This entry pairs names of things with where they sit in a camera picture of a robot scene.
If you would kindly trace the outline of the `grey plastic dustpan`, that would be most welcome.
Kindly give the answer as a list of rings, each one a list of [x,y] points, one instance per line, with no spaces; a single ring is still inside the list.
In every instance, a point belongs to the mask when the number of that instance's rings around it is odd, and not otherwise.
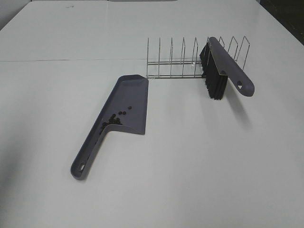
[[[70,172],[76,180],[87,178],[107,133],[145,134],[148,87],[149,80],[141,75],[118,78],[71,165]]]

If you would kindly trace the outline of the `pile of coffee beans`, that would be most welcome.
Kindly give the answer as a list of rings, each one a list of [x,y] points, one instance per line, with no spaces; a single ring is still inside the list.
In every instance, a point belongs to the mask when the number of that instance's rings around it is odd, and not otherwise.
[[[117,113],[117,115],[116,114],[112,114],[111,115],[111,117],[108,119],[108,122],[103,122],[102,123],[102,126],[101,126],[101,128],[100,128],[100,133],[99,134],[101,134],[101,132],[105,129],[105,127],[107,127],[108,125],[112,125],[112,124],[114,124],[114,125],[123,125],[122,123],[121,123],[121,119],[119,118],[119,116],[121,116],[121,115],[126,115],[127,114],[127,112],[126,111],[119,111],[118,113]]]

